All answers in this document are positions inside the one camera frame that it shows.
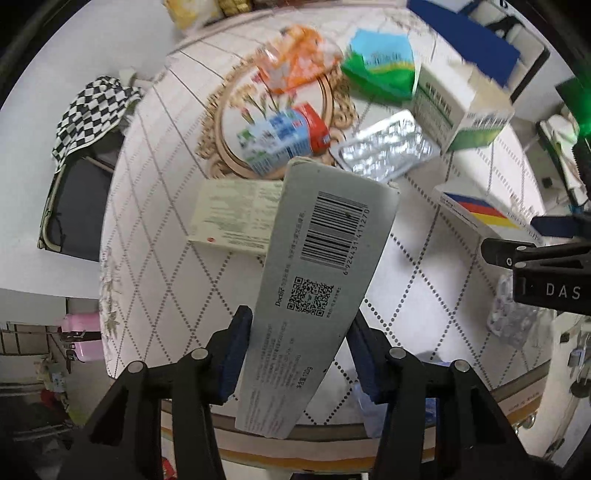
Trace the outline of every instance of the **qr code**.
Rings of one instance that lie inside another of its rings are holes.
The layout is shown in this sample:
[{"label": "qr code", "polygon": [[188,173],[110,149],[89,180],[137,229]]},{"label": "qr code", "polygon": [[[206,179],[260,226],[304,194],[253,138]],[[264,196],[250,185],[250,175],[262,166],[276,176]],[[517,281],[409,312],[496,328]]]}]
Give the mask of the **qr code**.
[{"label": "qr code", "polygon": [[323,317],[334,285],[296,277],[291,288],[288,310]]}]

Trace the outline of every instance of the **box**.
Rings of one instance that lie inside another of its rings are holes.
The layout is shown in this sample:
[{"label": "box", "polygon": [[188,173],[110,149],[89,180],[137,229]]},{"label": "box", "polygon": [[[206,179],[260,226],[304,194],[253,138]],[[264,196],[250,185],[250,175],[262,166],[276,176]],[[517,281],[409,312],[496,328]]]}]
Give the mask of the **box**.
[{"label": "box", "polygon": [[494,80],[461,63],[423,64],[412,110],[442,152],[490,145],[515,113]]},{"label": "box", "polygon": [[358,311],[399,195],[338,168],[290,161],[254,310],[237,429],[289,435]]},{"label": "box", "polygon": [[281,180],[204,180],[187,239],[265,255],[282,188]]},{"label": "box", "polygon": [[453,179],[437,185],[433,190],[433,200],[448,208],[483,237],[543,245],[542,236],[525,219],[466,180]]},{"label": "box", "polygon": [[288,108],[238,134],[244,162],[264,177],[293,157],[316,155],[330,144],[324,121],[309,103]]}]

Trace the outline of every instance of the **red stripe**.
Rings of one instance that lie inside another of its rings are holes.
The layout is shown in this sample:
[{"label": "red stripe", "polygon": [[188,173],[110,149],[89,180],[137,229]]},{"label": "red stripe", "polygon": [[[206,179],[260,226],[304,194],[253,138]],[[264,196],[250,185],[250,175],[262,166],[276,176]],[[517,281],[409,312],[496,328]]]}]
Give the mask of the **red stripe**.
[{"label": "red stripe", "polygon": [[505,215],[503,215],[501,212],[499,212],[499,210],[494,209],[493,207],[485,207],[484,205],[476,205],[474,203],[468,202],[459,202],[459,204],[462,205],[466,210],[468,210],[468,212],[482,213],[484,215],[492,215],[495,217],[505,218]]}]

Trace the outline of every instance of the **white and green medicine box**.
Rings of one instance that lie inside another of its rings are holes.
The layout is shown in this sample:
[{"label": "white and green medicine box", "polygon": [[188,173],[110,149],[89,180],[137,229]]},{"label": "white and green medicine box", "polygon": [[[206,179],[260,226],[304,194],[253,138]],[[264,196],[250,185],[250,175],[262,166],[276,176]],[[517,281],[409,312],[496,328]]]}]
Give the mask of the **white and green medicine box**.
[{"label": "white and green medicine box", "polygon": [[442,152],[490,145],[514,113],[509,95],[475,65],[421,66],[413,114]]}]

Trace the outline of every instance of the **blue plastic object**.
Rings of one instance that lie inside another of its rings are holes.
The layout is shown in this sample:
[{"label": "blue plastic object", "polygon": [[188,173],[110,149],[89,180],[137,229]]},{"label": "blue plastic object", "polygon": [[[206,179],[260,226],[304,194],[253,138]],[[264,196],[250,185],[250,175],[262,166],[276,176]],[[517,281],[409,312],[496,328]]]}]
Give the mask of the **blue plastic object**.
[{"label": "blue plastic object", "polygon": [[474,63],[500,86],[519,59],[519,51],[470,18],[426,0],[408,0],[407,7],[432,26],[465,60]]}]

